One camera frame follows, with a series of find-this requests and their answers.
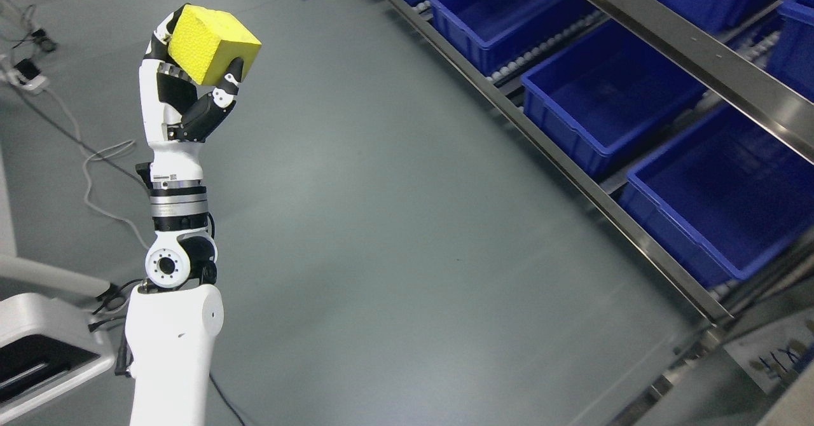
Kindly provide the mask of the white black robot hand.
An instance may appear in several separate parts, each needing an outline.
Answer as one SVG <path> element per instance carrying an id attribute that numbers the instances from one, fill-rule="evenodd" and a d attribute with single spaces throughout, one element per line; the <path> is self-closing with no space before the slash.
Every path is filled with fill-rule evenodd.
<path id="1" fill-rule="evenodd" d="M 209 93 L 197 86 L 169 55 L 179 18 L 170 13 L 150 37 L 139 67 L 142 120 L 153 157 L 139 166 L 145 182 L 201 182 L 200 150 L 235 108 L 244 59 L 237 57 Z"/>

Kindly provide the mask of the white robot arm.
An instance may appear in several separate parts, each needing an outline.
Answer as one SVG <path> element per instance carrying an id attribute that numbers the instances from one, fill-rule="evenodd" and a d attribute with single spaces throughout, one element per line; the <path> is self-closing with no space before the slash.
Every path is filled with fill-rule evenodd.
<path id="1" fill-rule="evenodd" d="M 200 150 L 230 115 L 244 78 L 235 57 L 198 95 L 198 82 L 171 46 L 195 6 L 183 4 L 151 33 L 139 67 L 142 120 L 152 160 L 136 171 L 150 196 L 155 240 L 145 279 L 130 293 L 117 374 L 134 381 L 131 425 L 203 425 L 207 385 L 224 308 L 218 249 Z"/>

